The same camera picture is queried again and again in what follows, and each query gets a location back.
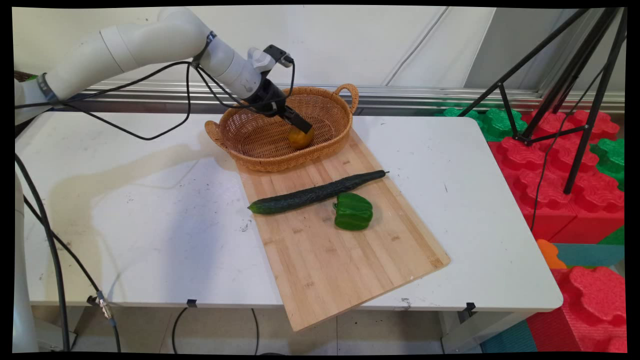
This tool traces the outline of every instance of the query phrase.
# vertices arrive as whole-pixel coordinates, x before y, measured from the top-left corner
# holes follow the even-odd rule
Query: floor
[[[124,352],[172,353],[172,327],[182,309],[114,307]],[[34,315],[55,322],[57,307],[34,307]],[[258,354],[401,355],[442,354],[438,313],[354,310],[299,333],[283,309],[256,309]],[[113,331],[99,308],[87,307],[76,326],[73,351],[115,351]],[[190,308],[175,331],[178,353],[252,355],[255,322],[250,309]],[[468,352],[480,352],[476,347]]]

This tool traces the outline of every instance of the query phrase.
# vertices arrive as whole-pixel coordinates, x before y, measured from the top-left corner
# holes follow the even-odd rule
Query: basket handle
[[[217,122],[211,120],[205,122],[204,129],[214,143],[218,144],[224,151],[227,150],[225,142],[222,141],[222,134],[220,134],[220,125]]]
[[[340,92],[344,89],[349,90],[351,93],[351,113],[353,114],[356,112],[356,108],[358,107],[358,98],[360,97],[358,94],[358,88],[354,84],[343,84],[338,86],[333,93],[340,96]]]

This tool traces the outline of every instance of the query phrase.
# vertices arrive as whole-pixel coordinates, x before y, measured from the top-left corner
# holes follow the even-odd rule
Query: white table
[[[141,135],[183,114],[102,113]],[[273,274],[236,165],[192,115],[151,142],[82,113],[39,116],[15,143],[53,230],[108,299],[122,306],[279,307]],[[451,264],[362,309],[461,311],[442,318],[446,352],[465,351],[563,297],[493,159],[469,118],[355,117],[354,128],[451,257]],[[32,200],[30,192],[25,189]],[[44,230],[27,213],[33,304],[57,304]],[[60,252],[67,301],[93,293]]]

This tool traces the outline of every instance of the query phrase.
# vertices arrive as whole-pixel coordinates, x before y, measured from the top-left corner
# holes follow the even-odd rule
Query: tripod
[[[521,141],[527,146],[531,146],[531,144],[535,142],[540,142],[543,140],[555,138],[557,136],[563,136],[582,131],[582,137],[580,138],[580,143],[578,144],[571,170],[569,171],[569,176],[564,186],[565,194],[571,193],[571,190],[573,188],[575,177],[577,176],[578,169],[580,168],[580,164],[582,163],[582,157],[584,156],[589,138],[591,137],[591,131],[593,129],[596,116],[600,111],[600,105],[602,104],[604,93],[607,90],[607,85],[609,84],[609,80],[611,79],[611,74],[613,73],[613,68],[616,64],[616,60],[618,59],[622,43],[624,43],[627,37],[627,8],[623,8],[620,24],[618,25],[616,36],[614,37],[613,44],[611,45],[611,50],[609,51],[607,62],[600,71],[600,73],[602,73],[602,77],[600,78],[600,82],[598,83],[598,89],[596,90],[595,96],[593,98],[591,110],[589,111],[589,116],[585,125],[569,130],[559,131],[556,134],[541,136],[533,139],[531,138],[531,135],[536,129],[536,126],[540,123],[542,118],[552,106],[552,113],[557,113],[560,110],[560,107],[571,92],[571,89],[580,76],[580,73],[582,72],[582,70],[584,70],[584,67],[589,62],[591,55],[593,55],[593,53],[595,52],[598,44],[609,29],[609,26],[613,22],[616,14],[620,11],[620,8],[605,8],[605,10],[602,12],[598,20],[595,22],[595,24],[585,37],[584,41],[581,43],[580,47],[576,50],[575,54],[561,73],[560,77],[557,79],[554,86],[549,90],[546,98],[544,98],[544,100],[540,104],[540,107],[538,108],[535,116],[533,116],[533,119],[531,119],[529,125],[522,132],[522,134],[518,133],[518,130],[516,128],[515,120],[513,119],[513,115],[511,114],[511,106],[509,105],[509,100],[507,99],[507,93],[504,89],[503,84],[521,67],[529,62],[529,60],[531,60],[542,49],[549,45],[549,43],[551,43],[562,32],[569,28],[576,20],[583,16],[588,10],[589,9],[586,8],[576,11],[569,19],[562,23],[556,30],[551,32],[549,36],[542,40],[540,44],[538,44],[532,51],[526,54],[524,58],[522,58],[516,65],[514,65],[504,75],[496,80],[494,84],[492,84],[485,92],[482,93],[482,95],[480,95],[474,102],[467,106],[467,108],[458,115],[459,117],[464,117],[468,112],[470,112],[478,104],[480,104],[482,100],[491,95],[496,89],[499,89],[500,95],[502,97],[502,102],[504,103],[504,109],[507,112],[509,123],[511,124],[513,138],[515,140]]]

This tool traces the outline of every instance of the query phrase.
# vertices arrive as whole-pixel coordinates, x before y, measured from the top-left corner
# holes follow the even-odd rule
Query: green bell pepper
[[[354,193],[338,195],[335,209],[335,225],[345,230],[362,230],[369,226],[373,218],[373,206],[362,196]]]

